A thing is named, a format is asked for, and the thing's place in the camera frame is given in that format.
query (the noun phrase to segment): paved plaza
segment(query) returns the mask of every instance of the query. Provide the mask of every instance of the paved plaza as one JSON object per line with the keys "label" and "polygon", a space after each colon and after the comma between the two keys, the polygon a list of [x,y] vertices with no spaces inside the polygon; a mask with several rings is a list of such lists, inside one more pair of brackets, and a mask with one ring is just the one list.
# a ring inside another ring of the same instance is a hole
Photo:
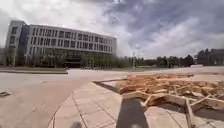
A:
{"label": "paved plaza", "polygon": [[[139,100],[122,99],[116,92],[88,83],[64,101],[48,128],[187,128],[184,111],[166,103],[144,112]],[[202,109],[196,113],[196,127],[222,128],[223,114]]]}
{"label": "paved plaza", "polygon": [[[69,70],[68,75],[0,73],[2,128],[186,128],[184,110],[171,104],[143,111],[140,101],[124,100],[111,87],[94,81],[153,73],[223,72],[223,67],[181,68],[141,73]],[[199,74],[192,80],[224,80],[223,75]],[[196,113],[198,128],[221,128],[223,111]]]}

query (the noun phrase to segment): curb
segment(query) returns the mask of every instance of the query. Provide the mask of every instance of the curb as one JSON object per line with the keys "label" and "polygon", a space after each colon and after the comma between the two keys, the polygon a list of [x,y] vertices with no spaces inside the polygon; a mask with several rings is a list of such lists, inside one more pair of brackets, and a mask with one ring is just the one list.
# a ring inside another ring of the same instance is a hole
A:
{"label": "curb", "polygon": [[0,73],[18,73],[18,74],[68,74],[67,71],[53,71],[53,72],[48,72],[48,71],[16,71],[16,70],[0,70]]}

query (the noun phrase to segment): building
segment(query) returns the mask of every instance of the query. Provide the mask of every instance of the building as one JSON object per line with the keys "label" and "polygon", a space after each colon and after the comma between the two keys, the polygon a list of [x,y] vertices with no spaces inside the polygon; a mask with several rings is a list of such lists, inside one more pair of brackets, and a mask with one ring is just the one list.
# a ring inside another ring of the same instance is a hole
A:
{"label": "building", "polygon": [[110,64],[116,55],[116,38],[96,33],[11,21],[6,49],[12,65],[80,67]]}

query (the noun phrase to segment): pile of wood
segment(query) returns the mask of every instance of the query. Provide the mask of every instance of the pile of wood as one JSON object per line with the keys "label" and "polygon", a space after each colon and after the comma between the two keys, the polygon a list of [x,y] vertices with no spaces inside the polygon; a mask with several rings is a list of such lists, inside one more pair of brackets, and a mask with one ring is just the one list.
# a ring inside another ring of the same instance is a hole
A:
{"label": "pile of wood", "polygon": [[224,109],[224,82],[175,80],[192,76],[192,74],[128,76],[127,79],[117,82],[116,87],[124,99],[142,99],[145,110],[164,102],[185,107],[187,121],[192,128],[195,127],[193,112],[206,106]]}

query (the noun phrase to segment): blue sky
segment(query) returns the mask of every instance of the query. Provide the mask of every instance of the blue sky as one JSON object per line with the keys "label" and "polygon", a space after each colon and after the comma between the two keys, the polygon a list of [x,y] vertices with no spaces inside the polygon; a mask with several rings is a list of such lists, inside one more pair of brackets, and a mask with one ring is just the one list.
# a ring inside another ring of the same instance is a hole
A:
{"label": "blue sky", "polygon": [[1,0],[0,45],[11,19],[114,36],[118,55],[186,56],[224,47],[223,0]]}

